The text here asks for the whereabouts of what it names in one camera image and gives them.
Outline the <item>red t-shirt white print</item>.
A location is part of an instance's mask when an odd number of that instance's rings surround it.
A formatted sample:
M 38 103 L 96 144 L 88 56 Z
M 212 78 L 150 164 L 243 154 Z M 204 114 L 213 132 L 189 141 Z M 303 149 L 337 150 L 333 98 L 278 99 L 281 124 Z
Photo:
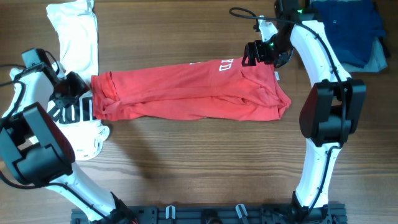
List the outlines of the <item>red t-shirt white print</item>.
M 244 67 L 240 58 L 210 60 L 91 78 L 93 112 L 118 121 L 152 116 L 272 121 L 290 106 L 271 65 Z

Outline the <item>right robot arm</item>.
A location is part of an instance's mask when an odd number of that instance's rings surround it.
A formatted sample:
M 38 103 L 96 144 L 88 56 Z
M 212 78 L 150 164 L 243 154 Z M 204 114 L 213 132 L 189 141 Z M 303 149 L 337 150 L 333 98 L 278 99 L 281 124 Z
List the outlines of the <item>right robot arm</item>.
M 316 9 L 277 0 L 274 11 L 273 18 L 256 17 L 254 29 L 261 38 L 245 46 L 242 65 L 262 62 L 279 68 L 293 52 L 300 55 L 312 86 L 299 116 L 306 140 L 304 167 L 290 203 L 239 204 L 236 213 L 243 223 L 346 223 L 345 206 L 328 201 L 328 188 L 338 154 L 358 126 L 366 86 L 339 63 Z

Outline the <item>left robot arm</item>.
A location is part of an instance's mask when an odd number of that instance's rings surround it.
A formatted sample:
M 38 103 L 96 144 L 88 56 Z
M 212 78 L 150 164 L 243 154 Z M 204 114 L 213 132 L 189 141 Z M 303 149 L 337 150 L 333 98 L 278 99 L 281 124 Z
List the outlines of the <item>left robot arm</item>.
M 75 162 L 68 139 L 47 113 L 74 105 L 89 91 L 75 72 L 60 77 L 53 55 L 32 48 L 22 53 L 23 69 L 11 81 L 19 84 L 9 112 L 1 118 L 1 158 L 15 178 L 2 181 L 14 188 L 46 188 L 75 204 L 89 223 L 137 223 L 135 213 L 115 194 L 91 180 Z

